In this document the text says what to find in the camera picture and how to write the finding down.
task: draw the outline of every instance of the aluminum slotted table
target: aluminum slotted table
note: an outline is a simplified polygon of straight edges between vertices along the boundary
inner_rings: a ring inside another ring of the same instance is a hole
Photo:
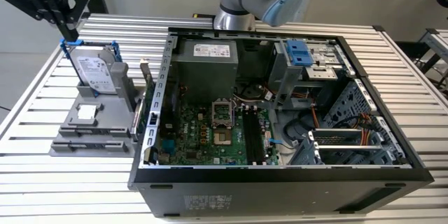
[[[80,39],[120,44],[129,76],[144,85],[139,61],[156,77],[167,28],[211,28],[211,19],[92,15]],[[289,23],[257,31],[344,36],[413,148],[435,177],[425,188],[365,216],[181,218],[181,223],[448,223],[448,102],[385,32],[371,26]],[[0,223],[164,223],[128,191],[131,158],[47,155],[75,102],[77,78],[57,48],[0,126]]]

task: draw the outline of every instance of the green circuit board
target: green circuit board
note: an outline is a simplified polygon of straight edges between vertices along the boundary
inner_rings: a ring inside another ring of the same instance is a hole
[[[260,110],[259,120],[268,121],[267,111]],[[263,144],[264,133],[260,132]],[[275,148],[267,165],[276,165]],[[179,113],[179,134],[171,165],[247,165],[243,111],[235,109],[232,129],[212,128],[212,106],[183,105]]]

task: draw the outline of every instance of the sticker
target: sticker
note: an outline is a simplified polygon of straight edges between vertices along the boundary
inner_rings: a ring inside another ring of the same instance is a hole
[[[228,45],[195,45],[195,56],[227,57],[231,58],[231,46]]]
[[[188,210],[225,210],[231,207],[232,195],[185,195],[184,201]]]
[[[77,62],[91,88],[99,93],[116,93],[104,60],[92,57],[77,57]]]
[[[77,110],[77,118],[84,120],[91,120],[95,118],[96,105],[81,104]]]
[[[268,100],[268,101],[271,101],[271,99],[272,99],[272,92],[268,91],[265,94],[267,95],[264,96],[264,99]]]

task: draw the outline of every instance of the open computer tower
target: open computer tower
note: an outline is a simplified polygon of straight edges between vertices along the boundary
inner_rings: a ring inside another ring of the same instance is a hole
[[[156,217],[365,213],[433,181],[343,37],[171,28],[148,93]]]

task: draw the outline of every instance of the motherboard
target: motherboard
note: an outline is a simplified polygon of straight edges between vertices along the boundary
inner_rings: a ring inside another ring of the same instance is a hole
[[[215,104],[181,105],[176,137],[161,141],[161,165],[277,164],[267,110],[236,105],[228,110],[225,103],[219,101],[215,108]],[[216,120],[232,124],[217,125]]]

